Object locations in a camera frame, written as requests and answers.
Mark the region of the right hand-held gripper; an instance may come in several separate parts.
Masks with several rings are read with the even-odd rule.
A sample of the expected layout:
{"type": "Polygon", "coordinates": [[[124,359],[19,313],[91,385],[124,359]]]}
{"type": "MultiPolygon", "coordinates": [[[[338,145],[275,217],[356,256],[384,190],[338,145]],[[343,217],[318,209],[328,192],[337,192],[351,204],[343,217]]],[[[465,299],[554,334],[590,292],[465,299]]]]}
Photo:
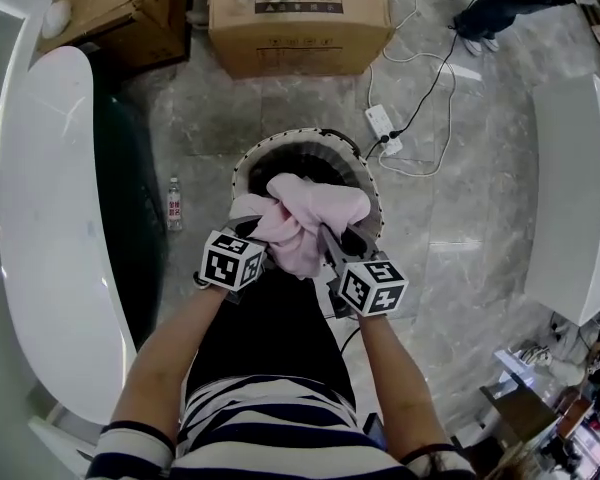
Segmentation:
{"type": "Polygon", "coordinates": [[[335,274],[327,286],[337,318],[386,315],[398,309],[408,279],[364,229],[349,225],[337,235],[322,225],[320,248],[335,274]]]}

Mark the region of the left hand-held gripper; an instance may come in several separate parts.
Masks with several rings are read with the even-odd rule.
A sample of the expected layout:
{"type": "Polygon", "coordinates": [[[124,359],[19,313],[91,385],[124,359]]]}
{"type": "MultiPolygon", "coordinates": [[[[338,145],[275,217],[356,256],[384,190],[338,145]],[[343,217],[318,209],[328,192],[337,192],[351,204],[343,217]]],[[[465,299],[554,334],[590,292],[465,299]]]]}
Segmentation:
{"type": "Polygon", "coordinates": [[[222,230],[213,230],[204,245],[198,281],[227,289],[227,299],[234,304],[262,272],[266,244],[249,237],[260,219],[257,215],[232,219],[222,230]]]}

